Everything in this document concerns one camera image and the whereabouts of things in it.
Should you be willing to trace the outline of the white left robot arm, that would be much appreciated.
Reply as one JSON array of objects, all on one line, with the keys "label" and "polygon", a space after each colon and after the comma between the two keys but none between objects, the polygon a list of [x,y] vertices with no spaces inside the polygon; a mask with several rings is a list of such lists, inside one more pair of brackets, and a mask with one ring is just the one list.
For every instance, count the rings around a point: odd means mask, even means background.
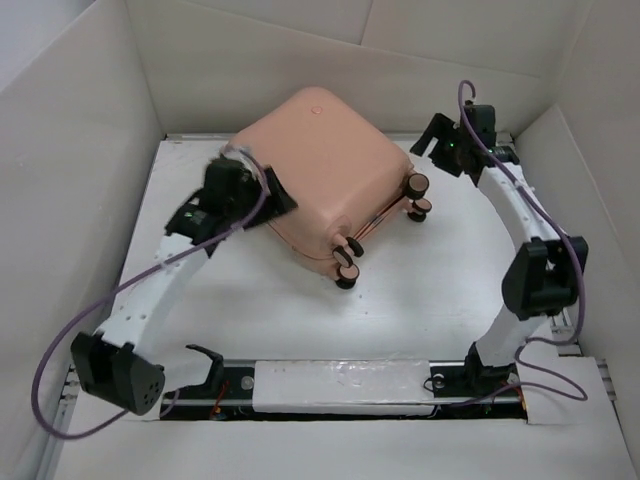
[{"label": "white left robot arm", "polygon": [[72,341],[82,390],[127,413],[149,412],[165,385],[163,367],[150,360],[152,346],[190,279],[234,232],[296,207],[273,167],[261,167],[250,156],[210,160],[201,187],[166,223],[154,266],[132,278],[116,312]]}]

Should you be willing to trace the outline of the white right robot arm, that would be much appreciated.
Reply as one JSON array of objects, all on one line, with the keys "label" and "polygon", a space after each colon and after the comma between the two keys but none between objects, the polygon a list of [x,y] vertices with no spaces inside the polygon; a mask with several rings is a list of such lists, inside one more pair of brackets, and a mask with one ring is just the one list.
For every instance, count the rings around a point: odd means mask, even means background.
[{"label": "white right robot arm", "polygon": [[437,397],[503,394],[536,330],[566,307],[584,304],[589,247],[551,219],[525,180],[509,145],[497,142],[495,109],[467,100],[458,121],[435,114],[410,151],[455,177],[468,176],[490,200],[515,248],[501,282],[503,305],[460,367],[432,367],[426,386]]}]

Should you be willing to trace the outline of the pink hard-shell suitcase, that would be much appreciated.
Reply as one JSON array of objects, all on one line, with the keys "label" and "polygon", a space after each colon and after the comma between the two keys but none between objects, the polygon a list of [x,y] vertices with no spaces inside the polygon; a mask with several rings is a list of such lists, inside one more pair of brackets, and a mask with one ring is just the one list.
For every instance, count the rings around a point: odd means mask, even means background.
[{"label": "pink hard-shell suitcase", "polygon": [[306,87],[235,134],[297,207],[270,221],[307,269],[355,286],[366,238],[397,213],[425,221],[428,178],[374,125],[322,87]]}]

